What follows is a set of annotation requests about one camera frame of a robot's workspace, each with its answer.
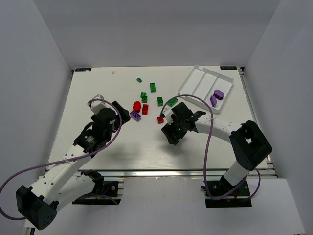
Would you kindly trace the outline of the red round lego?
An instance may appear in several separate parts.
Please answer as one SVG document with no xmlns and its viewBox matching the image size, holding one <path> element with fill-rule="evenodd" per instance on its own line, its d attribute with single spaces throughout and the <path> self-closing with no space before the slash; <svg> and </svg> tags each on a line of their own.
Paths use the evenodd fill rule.
<svg viewBox="0 0 313 235">
<path fill-rule="evenodd" d="M 133 110 L 134 110 L 135 112 L 137 112 L 137 113 L 140 112 L 140 110 L 141 110 L 141 102 L 140 102 L 140 101 L 134 102 L 134 104 L 133 104 Z"/>
</svg>

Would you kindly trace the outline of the red rectangular lego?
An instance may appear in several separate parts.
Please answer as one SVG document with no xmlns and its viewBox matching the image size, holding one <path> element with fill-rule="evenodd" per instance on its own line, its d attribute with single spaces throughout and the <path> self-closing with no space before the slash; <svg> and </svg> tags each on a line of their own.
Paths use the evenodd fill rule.
<svg viewBox="0 0 313 235">
<path fill-rule="evenodd" d="M 149 105 L 148 104 L 143 104 L 142 106 L 142 114 L 147 115 L 149 110 Z"/>
</svg>

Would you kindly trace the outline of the green lego pair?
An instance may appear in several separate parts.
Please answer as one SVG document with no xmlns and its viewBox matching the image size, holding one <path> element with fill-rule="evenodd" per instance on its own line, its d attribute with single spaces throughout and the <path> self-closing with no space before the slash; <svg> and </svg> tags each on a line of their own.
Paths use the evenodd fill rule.
<svg viewBox="0 0 313 235">
<path fill-rule="evenodd" d="M 146 92 L 141 92 L 140 98 L 142 103 L 147 103 L 148 97 Z"/>
</svg>

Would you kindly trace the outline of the green long lego top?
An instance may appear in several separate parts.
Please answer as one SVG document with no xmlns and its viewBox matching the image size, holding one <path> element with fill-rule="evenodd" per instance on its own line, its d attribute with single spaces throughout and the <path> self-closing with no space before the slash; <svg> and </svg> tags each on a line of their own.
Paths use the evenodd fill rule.
<svg viewBox="0 0 313 235">
<path fill-rule="evenodd" d="M 156 92 L 156 85 L 155 85 L 155 83 L 150 83 L 150 92 L 152 92 L 152 93 Z"/>
</svg>

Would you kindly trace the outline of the purple round lego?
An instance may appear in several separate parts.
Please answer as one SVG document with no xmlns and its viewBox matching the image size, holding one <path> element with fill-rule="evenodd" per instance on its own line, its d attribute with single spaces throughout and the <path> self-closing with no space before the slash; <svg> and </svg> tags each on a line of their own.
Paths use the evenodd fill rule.
<svg viewBox="0 0 313 235">
<path fill-rule="evenodd" d="M 213 96 L 217 99 L 217 100 L 223 100 L 224 98 L 224 92 L 222 92 L 221 90 L 216 89 L 213 92 Z"/>
</svg>

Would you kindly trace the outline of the purple small lego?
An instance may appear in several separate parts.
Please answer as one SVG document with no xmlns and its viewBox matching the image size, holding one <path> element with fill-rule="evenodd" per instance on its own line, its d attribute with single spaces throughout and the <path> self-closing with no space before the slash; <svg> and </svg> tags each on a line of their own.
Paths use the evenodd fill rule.
<svg viewBox="0 0 313 235">
<path fill-rule="evenodd" d="M 217 99 L 216 99 L 215 96 L 212 95 L 212 96 L 210 97 L 210 102 L 211 102 L 212 107 L 216 107 L 216 105 L 217 105 Z"/>
</svg>

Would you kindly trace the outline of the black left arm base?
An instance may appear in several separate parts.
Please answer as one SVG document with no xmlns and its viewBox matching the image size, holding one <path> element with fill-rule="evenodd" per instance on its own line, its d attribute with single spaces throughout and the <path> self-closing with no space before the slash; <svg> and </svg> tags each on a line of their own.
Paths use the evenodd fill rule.
<svg viewBox="0 0 313 235">
<path fill-rule="evenodd" d="M 121 180 L 107 180 L 95 170 L 83 171 L 80 176 L 90 176 L 97 183 L 95 189 L 77 198 L 72 202 L 73 205 L 118 206 L 120 204 L 123 195 L 123 182 Z"/>
</svg>

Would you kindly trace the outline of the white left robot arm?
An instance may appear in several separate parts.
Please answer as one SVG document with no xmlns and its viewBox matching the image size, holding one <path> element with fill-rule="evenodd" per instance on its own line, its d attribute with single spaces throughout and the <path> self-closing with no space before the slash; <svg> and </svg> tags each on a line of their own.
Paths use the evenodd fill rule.
<svg viewBox="0 0 313 235">
<path fill-rule="evenodd" d="M 69 180 L 100 149 L 111 141 L 112 134 L 128 122 L 128 110 L 112 102 L 108 108 L 97 100 L 89 104 L 93 115 L 73 145 L 63 156 L 63 163 L 56 164 L 29 187 L 16 191 L 18 211 L 38 230 L 43 230 L 67 204 L 84 195 L 100 195 L 104 191 L 104 178 L 95 170 L 84 171 L 70 183 Z"/>
</svg>

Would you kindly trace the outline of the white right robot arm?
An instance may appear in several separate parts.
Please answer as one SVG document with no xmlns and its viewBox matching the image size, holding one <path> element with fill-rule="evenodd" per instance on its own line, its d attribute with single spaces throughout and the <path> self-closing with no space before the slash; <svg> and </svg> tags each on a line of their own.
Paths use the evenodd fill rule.
<svg viewBox="0 0 313 235">
<path fill-rule="evenodd" d="M 251 120 L 238 124 L 212 118 L 204 111 L 193 113 L 183 102 L 161 116 L 167 121 L 161 131 L 170 144 L 177 145 L 190 131 L 212 135 L 232 146 L 236 160 L 221 177 L 229 188 L 238 185 L 272 152 L 269 141 Z"/>
</svg>

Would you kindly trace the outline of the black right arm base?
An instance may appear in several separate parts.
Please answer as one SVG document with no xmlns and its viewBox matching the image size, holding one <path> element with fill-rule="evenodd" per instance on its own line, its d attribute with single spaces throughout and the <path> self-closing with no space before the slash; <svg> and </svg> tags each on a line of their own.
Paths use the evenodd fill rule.
<svg viewBox="0 0 313 235">
<path fill-rule="evenodd" d="M 221 197 L 219 200 L 214 200 L 207 193 L 205 184 L 200 186 L 204 192 L 206 208 L 251 208 L 252 202 L 250 198 L 250 190 L 247 180 L 232 190 L 230 194 L 224 196 L 230 191 L 220 180 L 207 181 L 207 186 L 212 197 Z"/>
</svg>

